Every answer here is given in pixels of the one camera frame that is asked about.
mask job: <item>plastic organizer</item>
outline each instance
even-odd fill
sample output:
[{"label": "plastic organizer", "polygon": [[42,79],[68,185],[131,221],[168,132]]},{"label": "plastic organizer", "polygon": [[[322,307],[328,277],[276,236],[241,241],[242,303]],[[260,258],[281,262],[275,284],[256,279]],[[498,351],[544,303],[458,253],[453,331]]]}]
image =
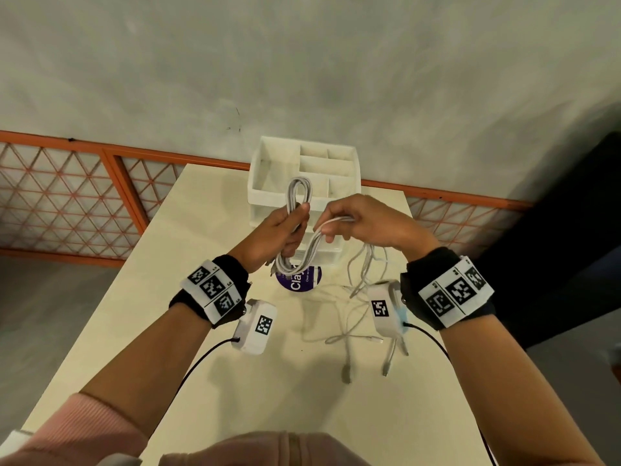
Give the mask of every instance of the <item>plastic organizer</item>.
[{"label": "plastic organizer", "polygon": [[[250,225],[258,226],[274,209],[285,204],[285,192],[292,178],[305,176],[312,183],[310,220],[295,257],[306,251],[313,226],[330,201],[360,193],[360,165],[355,147],[304,140],[261,137],[250,162],[248,203]],[[301,189],[298,200],[301,201]],[[333,243],[322,241],[314,265],[331,265],[343,249],[342,237]]]}]

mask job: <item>person's right hand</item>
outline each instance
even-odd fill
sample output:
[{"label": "person's right hand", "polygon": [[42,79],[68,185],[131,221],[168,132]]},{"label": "person's right hand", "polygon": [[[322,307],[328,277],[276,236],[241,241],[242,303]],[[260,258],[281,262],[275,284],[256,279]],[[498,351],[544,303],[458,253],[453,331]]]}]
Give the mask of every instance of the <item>person's right hand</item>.
[{"label": "person's right hand", "polygon": [[338,220],[323,226],[321,233],[328,243],[334,240],[335,235],[343,235],[345,240],[354,237],[378,247],[400,250],[408,261],[423,258],[440,247],[428,229],[371,196],[354,194],[328,203],[314,229],[337,216],[352,216],[355,221]]}]

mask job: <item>round sticker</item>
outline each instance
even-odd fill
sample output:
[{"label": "round sticker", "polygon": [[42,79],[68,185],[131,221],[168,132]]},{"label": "round sticker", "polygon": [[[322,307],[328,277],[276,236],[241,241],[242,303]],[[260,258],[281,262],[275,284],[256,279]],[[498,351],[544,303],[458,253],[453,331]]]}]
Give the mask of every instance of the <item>round sticker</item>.
[{"label": "round sticker", "polygon": [[321,266],[309,266],[302,273],[294,274],[291,278],[276,274],[276,279],[285,288],[296,293],[310,291],[321,281]]}]

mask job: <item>table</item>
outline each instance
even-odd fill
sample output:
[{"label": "table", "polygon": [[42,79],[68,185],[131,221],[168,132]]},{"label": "table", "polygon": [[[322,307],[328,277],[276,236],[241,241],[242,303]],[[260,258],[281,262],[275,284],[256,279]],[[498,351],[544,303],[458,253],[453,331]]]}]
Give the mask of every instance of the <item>table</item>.
[{"label": "table", "polygon": [[[250,232],[247,177],[248,172],[238,170],[185,167],[25,430],[35,431],[156,320],[189,271]],[[364,187],[363,192],[409,212],[400,191]],[[339,334],[337,316],[344,320],[356,304],[337,285],[346,284],[345,264],[360,246],[353,239],[348,242],[339,265],[322,268],[322,282],[307,293],[283,288],[269,277],[267,267],[251,275],[248,297],[278,308],[266,351],[254,357],[225,345],[206,358],[151,438],[145,464],[157,464],[161,454],[197,451],[235,434],[285,429],[328,432],[373,465],[489,463],[453,369],[427,337],[414,330],[406,334],[410,356],[397,352],[388,377],[381,375],[387,341],[350,339],[354,372],[349,385],[340,374],[344,343],[308,341]],[[398,278],[406,261],[392,249],[388,257],[386,276]],[[353,276],[359,274],[359,263],[353,265]],[[382,263],[374,262],[369,278],[378,279],[382,269]],[[353,315],[350,321],[358,318]],[[198,356],[231,337],[234,329],[231,323],[212,331]],[[370,314],[355,333],[377,335]]]}]

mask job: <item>forearm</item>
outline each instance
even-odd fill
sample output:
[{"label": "forearm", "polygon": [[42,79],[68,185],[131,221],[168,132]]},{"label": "forearm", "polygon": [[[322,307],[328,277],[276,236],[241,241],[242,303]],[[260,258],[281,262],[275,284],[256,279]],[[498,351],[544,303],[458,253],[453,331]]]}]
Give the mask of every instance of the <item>forearm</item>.
[{"label": "forearm", "polygon": [[440,332],[499,464],[602,464],[556,393],[495,316]]},{"label": "forearm", "polygon": [[150,437],[166,413],[211,324],[176,304],[82,389]]}]

